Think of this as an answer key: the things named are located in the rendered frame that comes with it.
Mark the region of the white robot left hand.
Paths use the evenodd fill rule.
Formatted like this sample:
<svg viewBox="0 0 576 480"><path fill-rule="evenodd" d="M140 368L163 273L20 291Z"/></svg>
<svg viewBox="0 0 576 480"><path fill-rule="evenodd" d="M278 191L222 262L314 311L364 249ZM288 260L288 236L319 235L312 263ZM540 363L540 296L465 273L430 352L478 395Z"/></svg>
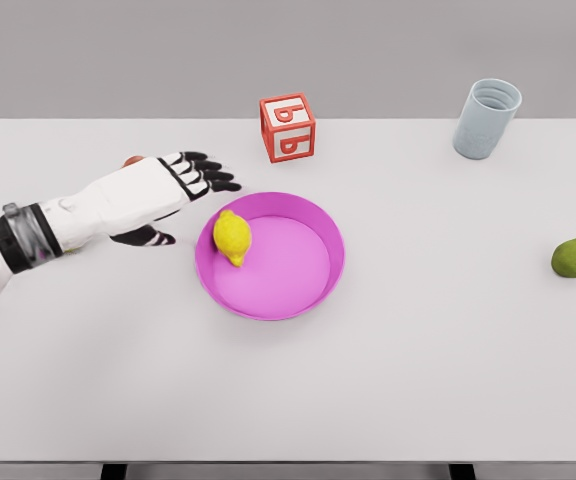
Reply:
<svg viewBox="0 0 576 480"><path fill-rule="evenodd" d="M234 176L201 152L144 157L108 174L78 195L77 206L93 219L94 231L129 246L172 245L154 228L187 204L217 192L241 189Z"/></svg>

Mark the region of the yellow lemon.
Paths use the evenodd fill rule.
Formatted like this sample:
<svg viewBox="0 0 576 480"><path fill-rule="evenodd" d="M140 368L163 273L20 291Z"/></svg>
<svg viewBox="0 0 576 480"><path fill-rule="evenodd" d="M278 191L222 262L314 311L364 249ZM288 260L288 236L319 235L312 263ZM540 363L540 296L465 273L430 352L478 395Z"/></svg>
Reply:
<svg viewBox="0 0 576 480"><path fill-rule="evenodd" d="M212 236L217 250L233 266L242 267L252 245L252 232L248 222L232 210L222 210L215 221Z"/></svg>

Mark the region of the pink round plate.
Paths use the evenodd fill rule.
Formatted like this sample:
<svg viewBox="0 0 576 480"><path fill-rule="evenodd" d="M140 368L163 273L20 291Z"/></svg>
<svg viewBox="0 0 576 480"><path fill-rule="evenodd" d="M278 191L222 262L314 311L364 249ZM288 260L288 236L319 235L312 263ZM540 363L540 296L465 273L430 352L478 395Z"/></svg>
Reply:
<svg viewBox="0 0 576 480"><path fill-rule="evenodd" d="M288 193L245 195L223 206L243 217L252 246L237 268L216 248L215 213L195 247L197 276L223 308L255 320L284 320L305 313L334 290L345 264L342 234L315 203Z"/></svg>

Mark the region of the red letter block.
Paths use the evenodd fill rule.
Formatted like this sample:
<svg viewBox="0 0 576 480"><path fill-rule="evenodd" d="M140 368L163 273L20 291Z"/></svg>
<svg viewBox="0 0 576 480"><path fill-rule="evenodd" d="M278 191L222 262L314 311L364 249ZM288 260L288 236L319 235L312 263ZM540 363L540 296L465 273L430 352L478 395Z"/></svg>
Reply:
<svg viewBox="0 0 576 480"><path fill-rule="evenodd" d="M314 155L316 120L303 92L261 99L259 118L271 163Z"/></svg>

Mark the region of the light blue cup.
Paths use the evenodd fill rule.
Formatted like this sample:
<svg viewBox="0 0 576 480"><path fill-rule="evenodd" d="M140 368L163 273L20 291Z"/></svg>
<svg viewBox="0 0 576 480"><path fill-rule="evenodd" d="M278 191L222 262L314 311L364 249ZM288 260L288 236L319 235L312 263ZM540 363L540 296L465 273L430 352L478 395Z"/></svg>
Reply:
<svg viewBox="0 0 576 480"><path fill-rule="evenodd" d="M462 108L452 145L465 158L488 158L522 104L521 92L495 78L476 81Z"/></svg>

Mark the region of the green pear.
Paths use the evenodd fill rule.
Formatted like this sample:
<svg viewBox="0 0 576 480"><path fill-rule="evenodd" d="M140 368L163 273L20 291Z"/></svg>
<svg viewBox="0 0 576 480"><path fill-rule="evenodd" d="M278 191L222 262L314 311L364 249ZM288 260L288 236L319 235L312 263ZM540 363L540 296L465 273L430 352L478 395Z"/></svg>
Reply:
<svg viewBox="0 0 576 480"><path fill-rule="evenodd" d="M576 238L558 245L551 257L551 268L564 278L576 278Z"/></svg>

